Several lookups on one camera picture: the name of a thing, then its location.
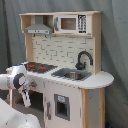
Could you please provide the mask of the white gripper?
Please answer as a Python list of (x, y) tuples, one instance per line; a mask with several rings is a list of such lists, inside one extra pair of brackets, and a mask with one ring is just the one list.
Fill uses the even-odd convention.
[(29, 93), (26, 87), (22, 86), (18, 89), (19, 93), (22, 95), (23, 103), (26, 108), (31, 106)]

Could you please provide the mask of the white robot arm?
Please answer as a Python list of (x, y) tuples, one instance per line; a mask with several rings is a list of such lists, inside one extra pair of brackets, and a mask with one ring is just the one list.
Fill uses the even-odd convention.
[[(0, 90), (18, 90), (24, 105), (31, 105), (27, 85), (27, 71), (24, 65), (6, 69), (7, 74), (0, 74)], [(0, 98), (0, 128), (41, 128), (39, 120), (32, 114), (24, 114), (12, 108)]]

